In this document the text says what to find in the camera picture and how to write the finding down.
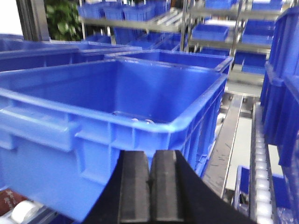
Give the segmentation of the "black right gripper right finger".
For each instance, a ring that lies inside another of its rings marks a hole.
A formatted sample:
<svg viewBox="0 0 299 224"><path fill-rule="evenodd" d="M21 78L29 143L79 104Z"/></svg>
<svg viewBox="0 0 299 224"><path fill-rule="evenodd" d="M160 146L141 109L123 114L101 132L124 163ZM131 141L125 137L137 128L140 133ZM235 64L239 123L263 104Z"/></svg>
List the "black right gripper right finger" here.
<svg viewBox="0 0 299 224"><path fill-rule="evenodd" d="M184 220L177 180L176 156L171 150L157 150L151 164L151 220L182 222Z"/></svg>

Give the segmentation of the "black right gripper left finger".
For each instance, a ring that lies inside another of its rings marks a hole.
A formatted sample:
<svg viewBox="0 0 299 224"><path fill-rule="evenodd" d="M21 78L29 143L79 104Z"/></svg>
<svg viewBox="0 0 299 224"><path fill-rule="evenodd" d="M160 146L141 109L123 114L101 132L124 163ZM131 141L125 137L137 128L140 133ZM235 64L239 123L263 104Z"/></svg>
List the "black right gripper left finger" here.
<svg viewBox="0 0 299 224"><path fill-rule="evenodd" d="M143 151L123 152L120 223L150 221L149 165Z"/></svg>

